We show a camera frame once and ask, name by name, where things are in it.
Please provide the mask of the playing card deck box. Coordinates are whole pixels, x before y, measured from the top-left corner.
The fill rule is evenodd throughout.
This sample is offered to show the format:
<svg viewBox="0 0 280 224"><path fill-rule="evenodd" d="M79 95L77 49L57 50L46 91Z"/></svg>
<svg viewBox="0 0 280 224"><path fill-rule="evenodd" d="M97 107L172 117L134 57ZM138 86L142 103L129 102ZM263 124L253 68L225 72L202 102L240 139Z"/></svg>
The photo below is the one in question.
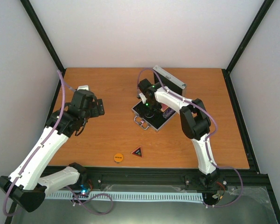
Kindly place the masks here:
<svg viewBox="0 0 280 224"><path fill-rule="evenodd" d="M165 111L167 111L167 110L170 110L170 107L168 107L168 106L165 105L165 104L161 104L161 111L162 111L162 112L165 112Z"/></svg>

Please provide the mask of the aluminium poker case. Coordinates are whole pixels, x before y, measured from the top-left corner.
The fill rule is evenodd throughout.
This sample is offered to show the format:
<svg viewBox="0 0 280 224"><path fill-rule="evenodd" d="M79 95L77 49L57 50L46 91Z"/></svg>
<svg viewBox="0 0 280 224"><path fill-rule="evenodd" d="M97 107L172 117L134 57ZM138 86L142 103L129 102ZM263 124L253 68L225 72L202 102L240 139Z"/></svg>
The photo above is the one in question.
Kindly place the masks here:
<svg viewBox="0 0 280 224"><path fill-rule="evenodd" d="M160 78L164 86L183 97L185 96L187 85L183 81L171 75L158 65L154 66L153 70L156 72L154 74L154 87L160 88L161 85L158 80ZM132 112L135 114L134 122L137 125L143 130L152 128L156 132L176 114L173 109L164 104L155 106L152 110L149 110L148 104L144 104L142 101L132 108Z"/></svg>

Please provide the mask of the red black triangular button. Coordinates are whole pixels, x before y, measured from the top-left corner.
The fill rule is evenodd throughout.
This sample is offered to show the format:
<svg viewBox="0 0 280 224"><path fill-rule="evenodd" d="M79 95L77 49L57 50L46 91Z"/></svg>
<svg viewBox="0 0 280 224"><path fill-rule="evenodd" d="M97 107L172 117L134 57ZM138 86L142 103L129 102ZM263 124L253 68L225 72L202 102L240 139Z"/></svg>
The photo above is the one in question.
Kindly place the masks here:
<svg viewBox="0 0 280 224"><path fill-rule="evenodd" d="M136 149L134 149L134 150L131 152L131 154L142 158L142 157L143 157L142 146L139 146L139 147L137 147Z"/></svg>

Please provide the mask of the orange blue round button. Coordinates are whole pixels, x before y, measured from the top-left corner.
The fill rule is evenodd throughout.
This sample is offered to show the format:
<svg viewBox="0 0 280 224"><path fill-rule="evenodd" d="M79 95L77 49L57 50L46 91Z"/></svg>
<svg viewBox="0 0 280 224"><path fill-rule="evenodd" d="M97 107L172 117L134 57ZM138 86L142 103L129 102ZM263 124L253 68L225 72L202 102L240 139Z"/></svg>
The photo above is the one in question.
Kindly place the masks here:
<svg viewBox="0 0 280 224"><path fill-rule="evenodd" d="M116 153L113 157L113 160L116 162L116 163L121 163L124 159L124 156L123 154L121 153Z"/></svg>

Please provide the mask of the clear round dealer button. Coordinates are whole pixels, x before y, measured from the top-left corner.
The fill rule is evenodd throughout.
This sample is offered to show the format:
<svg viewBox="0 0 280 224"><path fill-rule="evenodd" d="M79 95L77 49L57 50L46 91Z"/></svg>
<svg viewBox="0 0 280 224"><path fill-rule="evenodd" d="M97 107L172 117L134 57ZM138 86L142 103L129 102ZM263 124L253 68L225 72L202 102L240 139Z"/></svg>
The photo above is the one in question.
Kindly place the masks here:
<svg viewBox="0 0 280 224"><path fill-rule="evenodd" d="M152 118L154 116L154 112L149 112L145 114L146 118Z"/></svg>

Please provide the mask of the tall purple chip stack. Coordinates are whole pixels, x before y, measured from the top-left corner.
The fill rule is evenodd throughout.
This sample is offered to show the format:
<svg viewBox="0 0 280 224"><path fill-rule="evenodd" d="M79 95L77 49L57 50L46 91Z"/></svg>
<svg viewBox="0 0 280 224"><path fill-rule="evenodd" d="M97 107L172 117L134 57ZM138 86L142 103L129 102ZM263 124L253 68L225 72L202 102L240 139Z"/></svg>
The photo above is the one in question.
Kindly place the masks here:
<svg viewBox="0 0 280 224"><path fill-rule="evenodd" d="M163 112L163 118L165 118L165 119L168 119L168 118L170 118L173 114L175 114L175 111L173 110L173 109L171 109L171 108L168 108L167 110L165 110L164 112Z"/></svg>

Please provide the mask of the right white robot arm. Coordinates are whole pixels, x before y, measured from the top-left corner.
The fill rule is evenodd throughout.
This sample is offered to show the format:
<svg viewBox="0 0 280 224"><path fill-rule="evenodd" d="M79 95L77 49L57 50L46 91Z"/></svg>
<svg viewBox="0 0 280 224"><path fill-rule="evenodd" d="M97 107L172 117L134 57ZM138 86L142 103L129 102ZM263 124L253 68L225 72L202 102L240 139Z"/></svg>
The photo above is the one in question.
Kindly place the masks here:
<svg viewBox="0 0 280 224"><path fill-rule="evenodd" d="M199 182L204 188L209 188L219 177L210 146L210 126L212 117L206 112L201 100L185 98L166 86L156 84L138 84L139 96L143 104L150 110L155 110L164 104L180 115L184 135L194 146L198 159Z"/></svg>

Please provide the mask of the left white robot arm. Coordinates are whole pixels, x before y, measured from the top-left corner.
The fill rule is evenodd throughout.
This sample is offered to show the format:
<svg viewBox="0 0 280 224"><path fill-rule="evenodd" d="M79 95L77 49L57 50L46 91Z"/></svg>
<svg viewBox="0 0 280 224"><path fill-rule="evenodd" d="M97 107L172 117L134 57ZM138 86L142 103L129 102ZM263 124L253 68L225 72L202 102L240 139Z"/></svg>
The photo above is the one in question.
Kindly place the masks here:
<svg viewBox="0 0 280 224"><path fill-rule="evenodd" d="M56 152L72 136L79 136L88 120L104 115L103 101L93 92L78 89L72 100L51 114L39 140L20 166L0 177L0 189L25 211L40 207L45 197L69 185L85 193L91 188L87 170L74 162L51 175L42 176Z"/></svg>

